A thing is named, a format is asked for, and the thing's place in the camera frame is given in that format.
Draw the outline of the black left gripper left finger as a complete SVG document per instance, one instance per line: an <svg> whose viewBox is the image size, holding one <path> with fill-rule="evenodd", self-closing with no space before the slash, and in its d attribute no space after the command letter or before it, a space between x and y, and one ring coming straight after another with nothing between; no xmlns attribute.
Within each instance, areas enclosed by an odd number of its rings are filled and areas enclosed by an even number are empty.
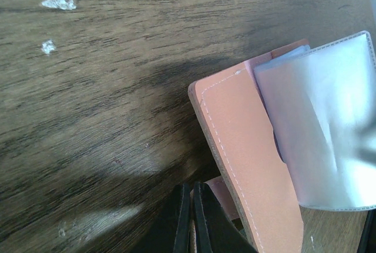
<svg viewBox="0 0 376 253"><path fill-rule="evenodd" d="M149 231L137 243L138 252L188 252L190 187L177 185Z"/></svg>

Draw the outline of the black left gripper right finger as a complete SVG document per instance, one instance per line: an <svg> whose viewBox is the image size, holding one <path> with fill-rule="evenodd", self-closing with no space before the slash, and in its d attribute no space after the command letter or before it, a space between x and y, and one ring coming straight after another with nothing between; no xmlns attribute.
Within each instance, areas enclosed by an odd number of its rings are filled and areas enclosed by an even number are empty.
<svg viewBox="0 0 376 253"><path fill-rule="evenodd" d="M206 183L193 189L193 216L197 252L256 252L229 220Z"/></svg>

